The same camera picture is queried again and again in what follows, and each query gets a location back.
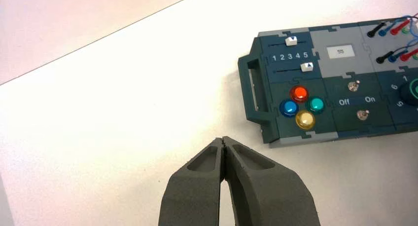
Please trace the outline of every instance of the handle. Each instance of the handle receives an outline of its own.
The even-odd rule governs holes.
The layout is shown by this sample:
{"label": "handle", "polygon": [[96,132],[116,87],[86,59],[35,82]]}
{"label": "handle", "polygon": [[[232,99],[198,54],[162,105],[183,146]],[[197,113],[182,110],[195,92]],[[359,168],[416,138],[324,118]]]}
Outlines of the handle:
{"label": "handle", "polygon": [[262,123],[273,119],[273,115],[268,112],[257,111],[254,106],[254,97],[252,94],[251,79],[248,70],[248,63],[258,58],[253,56],[244,56],[238,60],[238,71],[240,73],[241,89],[244,97],[244,108],[247,120]]}

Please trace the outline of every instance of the small display screen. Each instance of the small display screen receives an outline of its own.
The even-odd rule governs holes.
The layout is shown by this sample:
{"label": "small display screen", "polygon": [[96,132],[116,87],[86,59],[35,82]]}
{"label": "small display screen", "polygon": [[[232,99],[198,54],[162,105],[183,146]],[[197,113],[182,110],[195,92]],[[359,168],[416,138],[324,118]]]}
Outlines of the small display screen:
{"label": "small display screen", "polygon": [[327,47],[327,50],[328,50],[329,59],[355,56],[352,45]]}

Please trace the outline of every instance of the cable connector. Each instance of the cable connector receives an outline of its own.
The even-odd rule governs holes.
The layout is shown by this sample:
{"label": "cable connector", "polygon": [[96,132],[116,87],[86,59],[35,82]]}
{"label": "cable connector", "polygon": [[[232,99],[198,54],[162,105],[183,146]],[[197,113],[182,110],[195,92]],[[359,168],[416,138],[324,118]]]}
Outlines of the cable connector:
{"label": "cable connector", "polygon": [[395,26],[395,25],[396,25],[396,22],[397,22],[397,21],[393,22],[391,25],[389,25],[388,27],[386,27],[384,30],[380,30],[380,31],[379,31],[379,35],[380,35],[381,37],[384,37],[384,36],[387,34],[387,32],[388,32],[390,29],[392,29],[392,27],[393,27],[393,26]]}
{"label": "cable connector", "polygon": [[379,25],[377,25],[374,29],[370,30],[369,32],[367,32],[367,36],[369,38],[373,38],[376,34],[376,32],[381,29],[383,26],[385,26],[386,24],[384,22],[380,23]]}
{"label": "cable connector", "polygon": [[408,52],[407,50],[403,50],[402,52],[399,52],[399,53],[397,53],[395,55],[392,55],[392,56],[390,56],[388,58],[388,61],[394,63],[394,62],[396,62],[396,60],[398,59],[398,57],[402,56],[403,54],[405,54],[407,52]]}
{"label": "cable connector", "polygon": [[410,20],[405,20],[404,22],[402,22],[402,24],[398,25],[397,27],[393,28],[390,30],[390,33],[392,35],[397,35],[399,33],[399,31],[401,31],[401,29],[403,27],[405,27],[407,24],[409,24]]}
{"label": "cable connector", "polygon": [[386,60],[386,58],[392,56],[393,53],[394,53],[393,51],[390,51],[387,54],[385,54],[385,55],[383,55],[381,57],[376,58],[376,62],[379,63],[379,64],[382,64]]}
{"label": "cable connector", "polygon": [[403,54],[401,56],[401,60],[406,62],[410,57],[414,56],[417,53],[418,53],[418,48],[415,49],[414,51],[410,52],[410,53]]}

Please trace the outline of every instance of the on label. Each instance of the on label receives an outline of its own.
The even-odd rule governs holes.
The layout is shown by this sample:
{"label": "on label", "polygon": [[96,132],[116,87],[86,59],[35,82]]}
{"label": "on label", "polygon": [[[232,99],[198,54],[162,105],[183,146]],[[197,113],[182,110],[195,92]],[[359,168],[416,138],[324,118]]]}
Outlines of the on label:
{"label": "on label", "polygon": [[374,103],[374,102],[376,102],[376,99],[375,99],[374,97],[369,97],[369,96],[366,96],[366,97],[364,98],[364,100],[365,100],[367,103]]}

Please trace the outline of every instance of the round colored button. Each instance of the round colored button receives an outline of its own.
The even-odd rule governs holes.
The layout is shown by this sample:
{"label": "round colored button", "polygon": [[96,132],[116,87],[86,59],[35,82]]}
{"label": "round colored button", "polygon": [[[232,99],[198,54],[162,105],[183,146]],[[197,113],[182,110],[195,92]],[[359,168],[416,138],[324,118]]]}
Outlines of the round colored button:
{"label": "round colored button", "polygon": [[308,99],[309,93],[305,87],[296,85],[290,90],[290,97],[298,103],[303,103]]}
{"label": "round colored button", "polygon": [[311,98],[307,108],[313,113],[321,113],[324,110],[324,101],[318,97]]}
{"label": "round colored button", "polygon": [[306,110],[301,110],[296,114],[296,124],[304,130],[312,129],[315,125],[315,116]]}
{"label": "round colored button", "polygon": [[280,104],[279,109],[281,114],[291,117],[296,115],[299,110],[299,106],[293,100],[287,99]]}

